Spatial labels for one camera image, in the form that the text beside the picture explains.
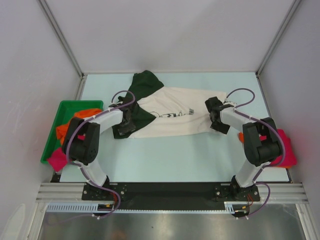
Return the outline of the white and green t-shirt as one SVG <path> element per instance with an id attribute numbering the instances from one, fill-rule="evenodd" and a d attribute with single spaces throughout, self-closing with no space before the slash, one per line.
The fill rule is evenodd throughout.
<path id="1" fill-rule="evenodd" d="M 224 102 L 227 93 L 165 86 L 154 73 L 135 73 L 126 96 L 119 103 L 135 102 L 123 108 L 129 113 L 129 124 L 112 127 L 115 139 L 138 139 L 212 133 L 210 114 L 205 102 L 216 97 Z"/>

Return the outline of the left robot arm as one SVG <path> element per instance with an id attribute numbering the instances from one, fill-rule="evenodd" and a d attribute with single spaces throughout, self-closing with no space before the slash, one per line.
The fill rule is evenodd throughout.
<path id="1" fill-rule="evenodd" d="M 132 112 L 136 102 L 132 94 L 93 116 L 74 117 L 70 120 L 62 151 L 67 162 L 77 166 L 87 182 L 94 186 L 93 194 L 100 200 L 107 199 L 111 193 L 111 188 L 105 184 L 109 181 L 108 176 L 97 160 L 100 136 L 114 126 L 121 137 L 134 131 L 136 126 L 132 120 Z"/>

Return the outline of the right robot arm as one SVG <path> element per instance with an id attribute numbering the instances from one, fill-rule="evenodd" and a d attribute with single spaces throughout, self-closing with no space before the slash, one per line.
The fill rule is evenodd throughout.
<path id="1" fill-rule="evenodd" d="M 243 134 L 245 161 L 230 182 L 231 196 L 242 201 L 255 186 L 262 171 L 269 168 L 276 158 L 285 158 L 285 144 L 270 117 L 257 119 L 249 116 L 238 111 L 235 105 L 223 103 L 217 97 L 207 99 L 205 106 L 211 120 L 211 129 L 226 135 L 232 127 Z"/>

